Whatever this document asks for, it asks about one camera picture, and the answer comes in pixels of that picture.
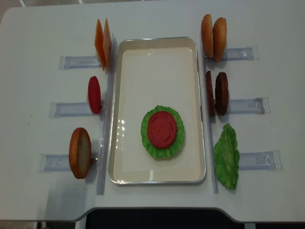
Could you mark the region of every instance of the tomato slice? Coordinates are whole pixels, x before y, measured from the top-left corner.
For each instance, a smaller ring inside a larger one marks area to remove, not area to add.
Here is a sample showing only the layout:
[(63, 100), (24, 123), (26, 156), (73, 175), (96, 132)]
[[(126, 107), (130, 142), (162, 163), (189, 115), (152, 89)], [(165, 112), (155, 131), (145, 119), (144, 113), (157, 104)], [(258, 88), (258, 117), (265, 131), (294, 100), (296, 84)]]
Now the tomato slice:
[(93, 76), (89, 80), (88, 85), (88, 100), (92, 113), (99, 114), (102, 108), (101, 106), (101, 88), (96, 76)]
[(147, 134), (150, 142), (155, 147), (160, 149), (167, 148), (176, 138), (176, 121), (167, 111), (156, 112), (148, 121)]

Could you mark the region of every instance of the lettuce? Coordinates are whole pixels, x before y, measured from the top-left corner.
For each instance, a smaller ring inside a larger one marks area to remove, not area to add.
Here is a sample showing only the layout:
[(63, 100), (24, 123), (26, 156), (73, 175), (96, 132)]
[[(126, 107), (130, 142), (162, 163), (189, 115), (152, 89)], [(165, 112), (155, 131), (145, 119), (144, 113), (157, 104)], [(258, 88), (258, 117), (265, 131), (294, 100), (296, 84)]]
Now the lettuce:
[(235, 189), (238, 180), (239, 151), (237, 149), (236, 132), (226, 124), (214, 147), (216, 176), (220, 183), (228, 189)]

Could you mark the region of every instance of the brown burger patty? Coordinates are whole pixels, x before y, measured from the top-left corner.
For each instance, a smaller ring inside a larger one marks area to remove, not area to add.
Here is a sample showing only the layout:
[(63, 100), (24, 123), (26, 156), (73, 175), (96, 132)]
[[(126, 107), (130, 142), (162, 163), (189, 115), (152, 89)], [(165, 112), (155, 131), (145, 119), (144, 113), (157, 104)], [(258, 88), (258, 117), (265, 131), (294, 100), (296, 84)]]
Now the brown burger patty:
[(209, 103), (210, 116), (215, 116), (214, 96), (213, 96), (213, 85), (212, 85), (211, 71), (208, 71), (206, 73), (205, 81), (206, 81), (206, 90), (208, 92), (208, 103)]
[(215, 98), (218, 115), (225, 115), (229, 104), (229, 90), (227, 75), (223, 72), (219, 73), (216, 78)]

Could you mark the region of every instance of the tray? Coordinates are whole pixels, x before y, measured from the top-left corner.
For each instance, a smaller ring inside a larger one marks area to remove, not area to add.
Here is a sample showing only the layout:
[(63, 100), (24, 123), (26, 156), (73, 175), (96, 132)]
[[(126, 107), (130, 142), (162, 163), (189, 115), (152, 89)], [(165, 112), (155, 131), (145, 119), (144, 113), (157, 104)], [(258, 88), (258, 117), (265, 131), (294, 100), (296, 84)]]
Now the tray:
[[(206, 173), (197, 49), (189, 37), (123, 41), (113, 91), (108, 169), (116, 184), (198, 183)], [(153, 159), (141, 122), (157, 105), (176, 110), (185, 127), (178, 156)]]

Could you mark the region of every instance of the bottom bun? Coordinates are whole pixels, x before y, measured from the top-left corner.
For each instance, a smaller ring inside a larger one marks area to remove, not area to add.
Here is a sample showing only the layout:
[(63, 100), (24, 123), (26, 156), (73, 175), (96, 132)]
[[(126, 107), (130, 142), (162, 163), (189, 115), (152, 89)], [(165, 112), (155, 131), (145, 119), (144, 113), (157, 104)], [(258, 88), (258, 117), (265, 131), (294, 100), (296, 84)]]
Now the bottom bun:
[(91, 141), (88, 132), (80, 127), (73, 131), (69, 149), (69, 164), (77, 179), (84, 179), (91, 162)]

